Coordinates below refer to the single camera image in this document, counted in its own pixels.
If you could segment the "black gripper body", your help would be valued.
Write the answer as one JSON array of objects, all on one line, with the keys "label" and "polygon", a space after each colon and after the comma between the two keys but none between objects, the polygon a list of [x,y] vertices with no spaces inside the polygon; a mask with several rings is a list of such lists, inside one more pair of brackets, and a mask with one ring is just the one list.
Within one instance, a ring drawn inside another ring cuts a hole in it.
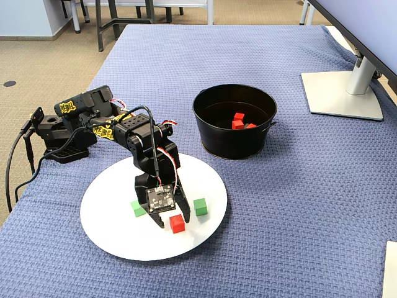
[{"label": "black gripper body", "polygon": [[174,190],[174,183],[160,186],[158,180],[151,176],[137,176],[135,191],[138,202],[146,211],[169,211],[176,209],[176,201],[186,199],[179,186]]}]

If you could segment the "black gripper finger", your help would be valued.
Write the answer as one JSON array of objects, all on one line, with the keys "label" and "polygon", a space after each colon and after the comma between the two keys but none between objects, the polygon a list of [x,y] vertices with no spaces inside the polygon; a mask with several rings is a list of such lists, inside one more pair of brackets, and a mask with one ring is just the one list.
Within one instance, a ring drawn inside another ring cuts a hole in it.
[{"label": "black gripper finger", "polygon": [[160,213],[149,213],[149,216],[154,220],[154,222],[160,227],[164,228],[164,222],[161,219]]},{"label": "black gripper finger", "polygon": [[182,211],[185,223],[190,222],[190,206],[186,199],[176,201],[178,207]]}]

